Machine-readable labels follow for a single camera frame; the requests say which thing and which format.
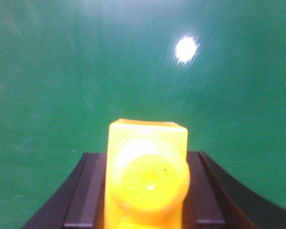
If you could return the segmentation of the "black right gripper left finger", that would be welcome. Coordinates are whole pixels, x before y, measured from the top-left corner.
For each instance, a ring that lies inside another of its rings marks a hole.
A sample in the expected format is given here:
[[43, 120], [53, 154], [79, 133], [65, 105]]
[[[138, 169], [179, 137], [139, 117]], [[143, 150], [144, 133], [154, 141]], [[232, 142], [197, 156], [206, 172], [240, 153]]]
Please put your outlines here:
[[70, 175], [24, 229], [102, 229], [105, 153], [84, 153]]

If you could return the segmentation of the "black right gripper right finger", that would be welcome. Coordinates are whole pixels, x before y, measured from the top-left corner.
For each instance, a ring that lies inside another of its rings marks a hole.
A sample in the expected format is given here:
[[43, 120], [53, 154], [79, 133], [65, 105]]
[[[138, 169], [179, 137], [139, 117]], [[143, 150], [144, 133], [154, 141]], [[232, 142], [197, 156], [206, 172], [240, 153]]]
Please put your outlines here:
[[203, 151], [189, 151], [184, 229], [286, 229], [286, 209], [240, 183]]

